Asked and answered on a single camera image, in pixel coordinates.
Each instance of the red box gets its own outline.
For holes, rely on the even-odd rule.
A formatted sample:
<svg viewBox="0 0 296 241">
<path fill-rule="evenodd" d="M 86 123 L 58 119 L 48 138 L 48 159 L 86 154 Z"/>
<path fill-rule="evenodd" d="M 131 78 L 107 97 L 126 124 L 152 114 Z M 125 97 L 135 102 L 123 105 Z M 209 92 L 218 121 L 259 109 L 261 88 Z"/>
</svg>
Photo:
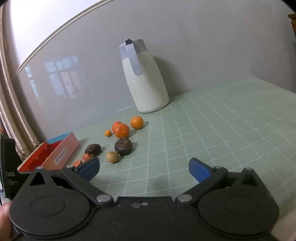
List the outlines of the red box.
<svg viewBox="0 0 296 241">
<path fill-rule="evenodd" d="M 31 172 L 39 166 L 46 170 L 61 169 L 78 146 L 79 142 L 73 132 L 54 137 L 40 144 L 17 170 Z"/>
</svg>

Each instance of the orange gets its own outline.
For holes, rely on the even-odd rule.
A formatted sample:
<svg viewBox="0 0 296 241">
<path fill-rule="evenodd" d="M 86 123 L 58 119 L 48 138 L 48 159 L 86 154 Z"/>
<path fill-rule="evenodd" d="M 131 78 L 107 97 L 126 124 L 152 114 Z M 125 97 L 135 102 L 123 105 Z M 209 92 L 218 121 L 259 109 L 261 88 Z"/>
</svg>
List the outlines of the orange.
<svg viewBox="0 0 296 241">
<path fill-rule="evenodd" d="M 144 121 L 141 116 L 137 115 L 131 119 L 131 127 L 132 128 L 139 130 L 139 129 L 143 128 L 143 126 L 144 126 Z"/>
<path fill-rule="evenodd" d="M 116 121 L 116 122 L 113 123 L 113 125 L 112 125 L 112 127 L 111 127 L 111 129 L 112 129 L 113 132 L 114 132 L 114 130 L 115 130 L 115 127 L 116 127 L 118 124 L 121 124 L 121 122 L 120 122 L 120 121 Z"/>
<path fill-rule="evenodd" d="M 105 136 L 107 136 L 107 137 L 110 137 L 110 136 L 112 135 L 112 133 L 111 133 L 110 130 L 106 130 L 106 131 L 104 132 L 104 134 L 105 134 Z"/>
<path fill-rule="evenodd" d="M 113 132 L 118 138 L 124 138 L 124 137 L 128 137 L 129 128 L 126 124 L 120 123 L 116 125 Z"/>
</svg>

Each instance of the white thermos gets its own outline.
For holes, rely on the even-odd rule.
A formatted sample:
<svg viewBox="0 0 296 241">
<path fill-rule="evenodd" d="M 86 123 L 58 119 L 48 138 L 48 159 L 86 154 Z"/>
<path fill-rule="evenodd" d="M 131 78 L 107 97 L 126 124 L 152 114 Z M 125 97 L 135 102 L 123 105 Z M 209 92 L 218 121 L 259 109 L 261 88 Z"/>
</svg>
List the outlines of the white thermos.
<svg viewBox="0 0 296 241">
<path fill-rule="evenodd" d="M 142 39 L 119 46 L 123 71 L 138 111 L 150 113 L 168 104 L 168 92 L 157 64 Z"/>
</svg>

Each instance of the brown round fruit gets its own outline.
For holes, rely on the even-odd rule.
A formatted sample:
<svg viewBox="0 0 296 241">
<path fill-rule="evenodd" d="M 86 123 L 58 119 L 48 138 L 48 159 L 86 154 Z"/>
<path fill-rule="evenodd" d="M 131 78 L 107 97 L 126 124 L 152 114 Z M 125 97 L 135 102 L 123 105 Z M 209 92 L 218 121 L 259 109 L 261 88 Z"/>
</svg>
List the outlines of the brown round fruit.
<svg viewBox="0 0 296 241">
<path fill-rule="evenodd" d="M 111 163 L 118 161 L 118 154 L 115 151 L 109 151 L 106 155 L 106 160 Z"/>
<path fill-rule="evenodd" d="M 92 154 L 94 156 L 97 156 L 99 155 L 101 152 L 101 146 L 99 144 L 90 144 L 86 147 L 85 149 L 85 154 L 86 153 L 89 153 L 89 154 Z"/>
<path fill-rule="evenodd" d="M 115 151 L 121 155 L 126 156 L 131 153 L 133 144 L 131 143 L 131 140 L 129 138 L 120 138 L 115 143 Z"/>
</svg>

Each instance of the finger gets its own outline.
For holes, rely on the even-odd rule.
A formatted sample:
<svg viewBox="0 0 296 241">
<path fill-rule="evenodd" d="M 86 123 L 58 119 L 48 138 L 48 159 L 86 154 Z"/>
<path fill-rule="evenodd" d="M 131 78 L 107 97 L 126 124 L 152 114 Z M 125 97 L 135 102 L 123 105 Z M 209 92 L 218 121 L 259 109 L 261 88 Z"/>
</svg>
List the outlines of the finger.
<svg viewBox="0 0 296 241">
<path fill-rule="evenodd" d="M 0 241 L 8 241 L 11 234 L 10 205 L 11 203 L 7 202 L 0 207 Z"/>
</svg>

